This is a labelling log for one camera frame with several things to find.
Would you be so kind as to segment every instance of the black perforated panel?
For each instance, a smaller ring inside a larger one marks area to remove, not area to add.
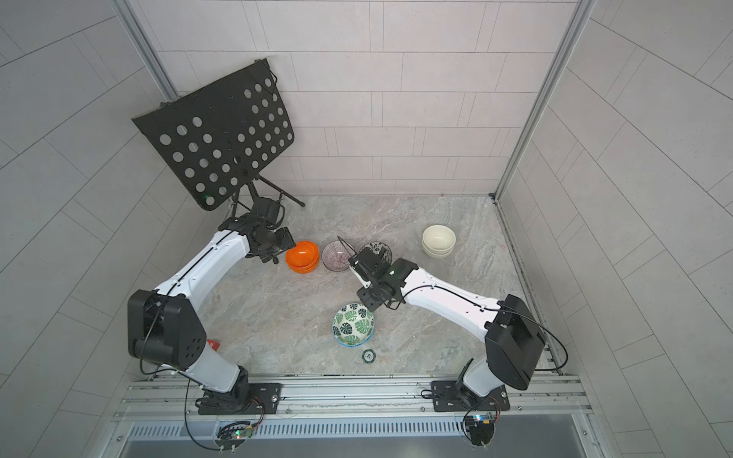
[[[295,138],[267,59],[133,122],[204,210],[252,181]]]

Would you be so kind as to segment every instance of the black cable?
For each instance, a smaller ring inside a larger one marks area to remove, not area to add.
[[[482,310],[490,310],[490,311],[497,311],[497,312],[502,311],[504,313],[509,313],[509,314],[517,315],[518,317],[522,317],[525,320],[529,320],[529,321],[533,322],[535,325],[537,325],[541,329],[543,329],[546,333],[550,334],[550,336],[552,336],[552,338],[555,339],[555,341],[558,344],[560,344],[560,347],[562,347],[562,351],[565,352],[565,361],[563,362],[563,364],[560,364],[559,366],[553,367],[552,369],[535,369],[535,371],[536,372],[539,372],[539,371],[557,371],[557,370],[560,370],[563,367],[565,367],[565,365],[567,364],[567,360],[569,359],[569,356],[567,354],[567,348],[565,348],[565,345],[560,341],[560,339],[558,339],[555,336],[555,334],[552,333],[552,331],[550,331],[549,329],[547,329],[545,326],[539,324],[534,319],[532,319],[530,317],[527,317],[526,315],[522,315],[519,312],[513,311],[513,310],[509,309],[508,307],[504,307],[504,306],[501,306],[501,305],[499,305],[499,308],[498,309],[485,309],[483,306],[480,306],[479,304],[473,302],[472,300],[470,300],[468,298],[464,298],[462,295],[458,294],[457,292],[451,291],[448,288],[443,288],[442,286],[437,285],[437,284],[436,285],[433,285],[433,284],[424,284],[424,285],[421,285],[419,287],[414,287],[410,291],[407,291],[404,295],[402,295],[402,299],[405,299],[412,291],[415,291],[416,289],[421,289],[421,288],[438,288],[438,289],[442,289],[443,291],[447,291],[447,292],[449,292],[449,293],[451,293],[451,294],[453,294],[455,296],[458,296],[459,298],[465,300],[466,302],[468,302],[468,303],[470,303],[470,304],[472,304],[472,305],[474,305],[476,307],[479,307]]]
[[[186,418],[187,416],[186,411],[188,410],[188,408],[186,407],[186,405],[188,404],[188,388],[190,386],[191,386],[191,380],[189,380],[188,384],[185,386],[185,398],[183,400],[183,423],[185,424],[185,430],[188,433],[188,436],[191,438],[191,440],[199,447],[206,448],[207,450],[211,450],[211,451],[220,451],[221,450],[220,448],[211,448],[211,447],[201,445],[199,441],[194,439],[194,436],[191,435],[191,431],[188,429],[188,419]]]

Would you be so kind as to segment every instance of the cable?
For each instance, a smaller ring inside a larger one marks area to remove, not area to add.
[[[555,341],[558,344],[560,344],[560,347],[562,347],[562,351],[565,352],[565,361],[563,362],[563,364],[560,364],[559,366],[553,367],[552,369],[535,369],[535,371],[536,372],[539,372],[539,371],[557,371],[557,370],[560,370],[563,367],[565,367],[565,365],[567,364],[567,360],[569,359],[569,355],[567,354],[567,348],[565,348],[565,345],[560,341],[560,339],[557,338],[557,336],[555,336],[555,334],[552,333],[552,331],[550,331],[549,329],[547,329],[545,326],[539,324],[534,319],[532,319],[530,317],[527,317],[526,315],[522,315],[519,312],[513,311],[513,310],[509,309],[508,307],[504,307],[504,306],[501,306],[501,305],[499,306],[498,309],[486,309],[483,306],[480,306],[479,304],[473,302],[472,300],[470,300],[468,298],[464,298],[462,295],[458,294],[457,292],[451,291],[448,288],[443,288],[441,285],[437,285],[437,284],[435,284],[435,285],[433,285],[433,284],[424,284],[424,285],[421,285],[419,287],[414,287],[410,291],[407,291],[404,295],[402,295],[402,299],[404,300],[412,291],[415,291],[416,289],[421,289],[421,288],[431,288],[431,289],[432,288],[438,288],[438,289],[442,289],[443,291],[447,291],[447,292],[451,293],[454,296],[458,296],[459,298],[465,300],[466,302],[468,302],[468,303],[470,303],[470,304],[472,304],[472,305],[474,305],[476,307],[479,307],[480,309],[497,311],[497,312],[502,311],[504,313],[509,313],[509,314],[517,315],[518,317],[522,317],[525,320],[528,320],[528,321],[533,322],[535,325],[537,325],[541,329],[543,329],[546,333],[550,334],[550,336],[552,336],[552,338],[555,339]]]

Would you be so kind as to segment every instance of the stacked white bowls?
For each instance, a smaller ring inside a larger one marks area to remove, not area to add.
[[[422,233],[422,249],[433,258],[448,256],[455,245],[456,234],[449,227],[436,224]]]

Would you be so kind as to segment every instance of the white bowl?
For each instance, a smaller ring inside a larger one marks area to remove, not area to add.
[[[436,224],[422,233],[422,243],[434,254],[448,254],[456,244],[456,234],[449,227]]]

